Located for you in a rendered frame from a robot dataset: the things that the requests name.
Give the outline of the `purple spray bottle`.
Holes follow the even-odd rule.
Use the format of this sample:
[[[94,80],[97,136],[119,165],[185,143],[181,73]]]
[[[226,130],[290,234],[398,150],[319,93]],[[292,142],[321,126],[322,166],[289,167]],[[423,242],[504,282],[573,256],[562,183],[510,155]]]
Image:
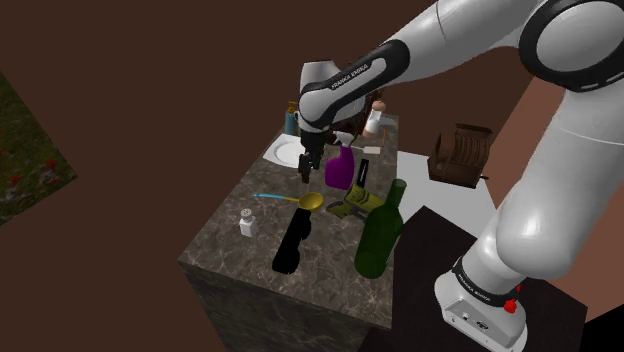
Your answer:
[[[340,155],[330,159],[325,167],[325,184],[328,187],[348,190],[354,175],[354,156],[351,148],[340,146]]]

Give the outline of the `white bottle with brown cap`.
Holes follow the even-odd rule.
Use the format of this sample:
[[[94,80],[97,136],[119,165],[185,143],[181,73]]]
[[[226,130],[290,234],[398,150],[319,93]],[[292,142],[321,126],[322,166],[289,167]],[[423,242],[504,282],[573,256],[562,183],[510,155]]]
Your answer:
[[[385,109],[386,104],[381,100],[376,100],[372,103],[371,111],[362,131],[364,137],[372,138],[377,134],[381,116]]]

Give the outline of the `green glass bottle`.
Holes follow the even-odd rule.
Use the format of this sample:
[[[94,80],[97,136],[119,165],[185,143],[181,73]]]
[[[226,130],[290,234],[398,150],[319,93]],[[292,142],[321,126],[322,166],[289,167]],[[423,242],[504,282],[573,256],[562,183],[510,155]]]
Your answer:
[[[383,205],[368,215],[354,257],[356,271],[367,279],[379,278],[403,232],[404,221],[399,205],[407,188],[403,179],[394,179]]]

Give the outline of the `white salt shaker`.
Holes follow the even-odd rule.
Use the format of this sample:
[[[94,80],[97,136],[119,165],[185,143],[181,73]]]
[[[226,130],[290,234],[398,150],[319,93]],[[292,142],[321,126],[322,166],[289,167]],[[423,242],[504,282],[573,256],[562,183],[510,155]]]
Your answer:
[[[254,237],[257,234],[256,217],[251,209],[246,208],[240,212],[239,228],[243,236]]]

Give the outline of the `white round sink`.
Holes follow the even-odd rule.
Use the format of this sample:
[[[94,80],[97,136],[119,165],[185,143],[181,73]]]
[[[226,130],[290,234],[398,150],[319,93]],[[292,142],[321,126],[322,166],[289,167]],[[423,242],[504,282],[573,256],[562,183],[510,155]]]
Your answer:
[[[299,156],[305,152],[298,136],[280,134],[267,148],[263,158],[276,165],[298,168]]]

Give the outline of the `olive yellow power drill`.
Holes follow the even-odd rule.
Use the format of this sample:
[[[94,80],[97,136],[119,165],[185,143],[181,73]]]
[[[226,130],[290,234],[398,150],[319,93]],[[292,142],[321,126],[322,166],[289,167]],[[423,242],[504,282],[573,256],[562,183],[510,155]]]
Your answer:
[[[342,201],[328,205],[326,210],[340,219],[347,216],[355,216],[362,221],[366,221],[369,213],[383,204],[384,201],[381,198],[357,184],[353,184]]]

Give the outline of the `dark robot stand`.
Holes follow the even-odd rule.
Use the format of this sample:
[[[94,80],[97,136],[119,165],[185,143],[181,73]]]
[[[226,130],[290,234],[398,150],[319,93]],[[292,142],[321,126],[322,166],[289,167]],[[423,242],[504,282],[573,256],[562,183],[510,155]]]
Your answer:
[[[423,206],[403,226],[394,249],[392,327],[369,331],[358,352],[489,352],[442,318],[435,279],[476,241]],[[522,282],[527,312],[523,352],[584,352],[587,307],[543,280]]]

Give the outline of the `flower meadow wall picture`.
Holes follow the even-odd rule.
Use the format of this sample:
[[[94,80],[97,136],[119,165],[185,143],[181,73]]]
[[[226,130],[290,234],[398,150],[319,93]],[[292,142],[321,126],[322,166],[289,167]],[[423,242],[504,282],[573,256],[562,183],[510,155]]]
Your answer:
[[[0,226],[77,174],[0,72]]]

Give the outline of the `brown wooden dish rack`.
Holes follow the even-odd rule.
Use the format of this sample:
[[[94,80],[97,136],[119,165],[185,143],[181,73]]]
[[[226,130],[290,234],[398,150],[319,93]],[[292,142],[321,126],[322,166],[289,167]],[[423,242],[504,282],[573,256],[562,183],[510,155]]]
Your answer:
[[[486,127],[456,123],[453,133],[440,133],[427,159],[428,175],[432,181],[475,189],[488,161],[490,138]]]

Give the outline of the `blue soap dispenser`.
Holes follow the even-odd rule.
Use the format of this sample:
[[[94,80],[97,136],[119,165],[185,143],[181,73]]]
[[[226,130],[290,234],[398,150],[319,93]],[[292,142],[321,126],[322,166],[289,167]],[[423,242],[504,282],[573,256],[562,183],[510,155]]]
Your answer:
[[[298,136],[298,114],[297,103],[294,101],[288,102],[288,108],[285,113],[284,133],[287,135]]]

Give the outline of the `black pepper mill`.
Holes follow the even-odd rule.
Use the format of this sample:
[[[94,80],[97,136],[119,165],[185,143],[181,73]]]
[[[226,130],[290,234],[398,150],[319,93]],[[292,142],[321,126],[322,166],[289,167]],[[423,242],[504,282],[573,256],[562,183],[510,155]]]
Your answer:
[[[298,208],[272,261],[272,270],[285,275],[292,274],[300,262],[299,245],[311,232],[311,212]]]

